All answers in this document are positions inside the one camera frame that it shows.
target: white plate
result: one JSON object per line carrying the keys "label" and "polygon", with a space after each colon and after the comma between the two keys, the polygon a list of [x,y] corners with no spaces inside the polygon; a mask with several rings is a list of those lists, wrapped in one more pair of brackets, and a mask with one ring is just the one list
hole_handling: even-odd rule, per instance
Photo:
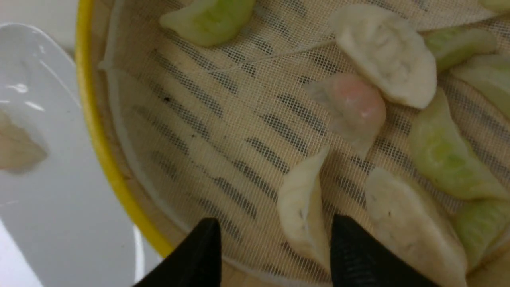
{"label": "white plate", "polygon": [[82,117],[73,61],[47,35],[0,24],[0,107],[48,157],[0,171],[1,286],[128,287],[159,262],[118,203]]}

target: dumpling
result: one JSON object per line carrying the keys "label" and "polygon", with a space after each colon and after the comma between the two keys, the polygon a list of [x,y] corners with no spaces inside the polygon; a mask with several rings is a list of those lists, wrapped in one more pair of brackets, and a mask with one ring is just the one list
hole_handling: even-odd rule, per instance
{"label": "dumpling", "polygon": [[428,35],[425,44],[436,58],[438,73],[441,73],[475,54],[495,51],[498,39],[489,31],[453,27]]}
{"label": "dumpling", "polygon": [[386,121],[386,105],[379,91],[360,76],[338,73],[304,86],[308,96],[328,110],[329,128],[365,159]]}
{"label": "dumpling", "polygon": [[473,201],[457,212],[454,227],[466,249],[470,269],[480,264],[509,224],[510,202],[507,201]]}
{"label": "dumpling", "polygon": [[478,0],[478,3],[496,13],[506,13],[510,10],[510,2],[508,0]]}
{"label": "dumpling", "polygon": [[366,182],[375,238],[440,286],[467,287],[468,261],[448,215],[410,179],[375,168]]}
{"label": "dumpling", "polygon": [[337,46],[390,102],[418,109],[434,98],[436,59],[407,20],[374,5],[342,6],[329,18]]}
{"label": "dumpling", "polygon": [[278,191],[278,215],[289,245],[330,272],[329,240],[322,215],[319,172],[329,147],[295,166]]}
{"label": "dumpling", "polygon": [[28,168],[45,158],[46,152],[0,109],[0,170]]}
{"label": "dumpling", "polygon": [[462,200],[510,199],[510,193],[462,137],[441,88],[415,118],[408,139],[416,169],[440,191]]}
{"label": "dumpling", "polygon": [[479,55],[451,70],[510,119],[510,55]]}
{"label": "dumpling", "polygon": [[160,25],[191,43],[211,47],[232,40],[249,22],[256,0],[194,0],[160,17]]}

